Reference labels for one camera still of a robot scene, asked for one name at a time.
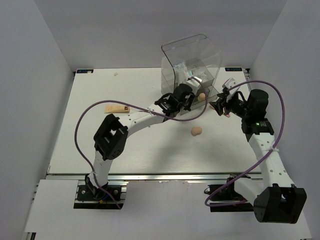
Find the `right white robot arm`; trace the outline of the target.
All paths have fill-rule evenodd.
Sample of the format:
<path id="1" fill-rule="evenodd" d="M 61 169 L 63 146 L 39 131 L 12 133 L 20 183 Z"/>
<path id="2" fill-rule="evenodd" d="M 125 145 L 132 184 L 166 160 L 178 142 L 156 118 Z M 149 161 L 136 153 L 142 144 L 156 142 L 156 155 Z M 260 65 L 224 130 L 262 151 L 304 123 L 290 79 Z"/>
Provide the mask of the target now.
<path id="1" fill-rule="evenodd" d="M 241 129 L 256 156 L 263 184 L 253 181 L 247 173 L 232 175 L 207 199 L 218 196 L 228 200 L 227 203 L 209 204 L 210 208 L 248 202 L 260 223 L 295 224 L 307 194 L 304 188 L 296 187 L 282 163 L 273 127 L 266 118 L 268 103 L 269 95 L 260 89 L 251 90 L 247 99 L 240 91 L 230 94 L 223 89 L 217 101 L 210 103 L 219 115 L 233 113 L 241 118 Z"/>

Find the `clear acrylic organizer box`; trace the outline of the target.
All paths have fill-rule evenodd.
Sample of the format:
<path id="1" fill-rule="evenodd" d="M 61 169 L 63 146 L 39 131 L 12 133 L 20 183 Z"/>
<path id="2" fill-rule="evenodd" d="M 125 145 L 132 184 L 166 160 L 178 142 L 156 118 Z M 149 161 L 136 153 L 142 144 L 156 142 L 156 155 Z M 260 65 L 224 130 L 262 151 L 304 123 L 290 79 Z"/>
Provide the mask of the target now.
<path id="1" fill-rule="evenodd" d="M 202 85 L 195 92 L 190 106 L 195 110 L 205 104 L 199 95 L 206 93 L 208 101 L 217 99 L 218 91 L 214 84 L 222 64 L 222 53 L 203 33 L 187 36 L 164 43 L 161 46 L 164 57 L 161 59 L 161 94 L 172 93 L 179 84 L 197 77 Z"/>

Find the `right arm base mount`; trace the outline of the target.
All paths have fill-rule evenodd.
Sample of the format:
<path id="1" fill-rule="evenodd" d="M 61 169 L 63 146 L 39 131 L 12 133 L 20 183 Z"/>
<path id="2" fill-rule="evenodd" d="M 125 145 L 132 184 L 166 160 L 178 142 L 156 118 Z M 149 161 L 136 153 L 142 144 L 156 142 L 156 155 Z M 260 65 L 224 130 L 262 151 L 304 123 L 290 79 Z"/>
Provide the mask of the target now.
<path id="1" fill-rule="evenodd" d="M 253 212 L 253 203 L 262 192 L 262 185 L 248 175 L 241 177 L 210 198 L 208 204 L 227 206 L 210 207 L 211 213 Z"/>

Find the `white blue sachet packet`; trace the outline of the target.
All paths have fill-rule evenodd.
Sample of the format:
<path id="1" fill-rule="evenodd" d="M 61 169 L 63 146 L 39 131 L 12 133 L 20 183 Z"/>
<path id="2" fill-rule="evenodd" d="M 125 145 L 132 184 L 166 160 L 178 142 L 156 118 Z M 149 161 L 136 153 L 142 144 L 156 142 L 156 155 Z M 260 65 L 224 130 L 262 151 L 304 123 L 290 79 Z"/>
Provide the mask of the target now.
<path id="1" fill-rule="evenodd" d="M 189 74 L 185 62 L 175 64 L 173 70 L 175 73 L 175 80 L 178 84 L 183 84 L 188 80 Z"/>

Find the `beige makeup sponge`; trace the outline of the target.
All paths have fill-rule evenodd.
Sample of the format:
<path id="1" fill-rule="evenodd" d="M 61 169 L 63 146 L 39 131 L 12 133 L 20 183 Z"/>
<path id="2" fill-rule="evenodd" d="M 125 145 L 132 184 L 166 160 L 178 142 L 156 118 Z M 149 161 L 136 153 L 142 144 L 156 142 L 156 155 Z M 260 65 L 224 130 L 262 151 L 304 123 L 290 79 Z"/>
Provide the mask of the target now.
<path id="1" fill-rule="evenodd" d="M 191 129 L 192 136 L 198 136 L 203 132 L 203 129 L 201 127 L 193 127 Z"/>
<path id="2" fill-rule="evenodd" d="M 206 94 L 205 93 L 200 93 L 199 95 L 198 95 L 198 97 L 197 97 L 197 100 L 199 101 L 199 102 L 202 102 L 202 101 L 204 101 L 206 99 Z"/>

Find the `beige makeup tube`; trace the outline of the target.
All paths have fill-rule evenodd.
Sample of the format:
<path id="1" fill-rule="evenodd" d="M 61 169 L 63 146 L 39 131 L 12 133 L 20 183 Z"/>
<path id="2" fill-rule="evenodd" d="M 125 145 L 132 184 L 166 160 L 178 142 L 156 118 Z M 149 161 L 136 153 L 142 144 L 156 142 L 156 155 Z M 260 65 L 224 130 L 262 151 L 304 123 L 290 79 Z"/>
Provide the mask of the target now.
<path id="1" fill-rule="evenodd" d="M 126 105 L 106 105 L 104 109 L 105 114 L 126 114 L 130 112 L 130 107 Z"/>

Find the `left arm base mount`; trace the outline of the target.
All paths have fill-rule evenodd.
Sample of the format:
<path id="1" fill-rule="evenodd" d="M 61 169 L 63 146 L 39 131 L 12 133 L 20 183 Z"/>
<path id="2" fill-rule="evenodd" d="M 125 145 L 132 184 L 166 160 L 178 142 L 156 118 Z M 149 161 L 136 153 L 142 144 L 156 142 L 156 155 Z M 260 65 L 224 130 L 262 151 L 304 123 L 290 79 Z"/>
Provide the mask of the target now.
<path id="1" fill-rule="evenodd" d="M 100 189 L 93 193 L 85 184 L 78 185 L 73 204 L 74 209 L 120 210 L 125 202 L 126 188 L 122 185 L 108 185 L 108 194 Z"/>

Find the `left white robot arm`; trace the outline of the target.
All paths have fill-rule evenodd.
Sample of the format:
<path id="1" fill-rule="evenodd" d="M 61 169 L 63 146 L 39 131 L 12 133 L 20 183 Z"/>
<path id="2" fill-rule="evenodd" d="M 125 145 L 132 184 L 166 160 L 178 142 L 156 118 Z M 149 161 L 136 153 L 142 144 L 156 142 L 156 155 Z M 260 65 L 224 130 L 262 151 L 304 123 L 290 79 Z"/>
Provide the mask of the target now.
<path id="1" fill-rule="evenodd" d="M 200 87 L 192 79 L 188 83 L 179 84 L 172 93 L 164 94 L 146 111 L 140 110 L 120 117 L 107 115 L 93 137 L 94 170 L 85 180 L 90 196 L 96 200 L 105 196 L 112 162 L 124 151 L 128 137 L 144 128 L 167 121 L 167 117 L 174 118 L 182 110 L 189 111 Z"/>

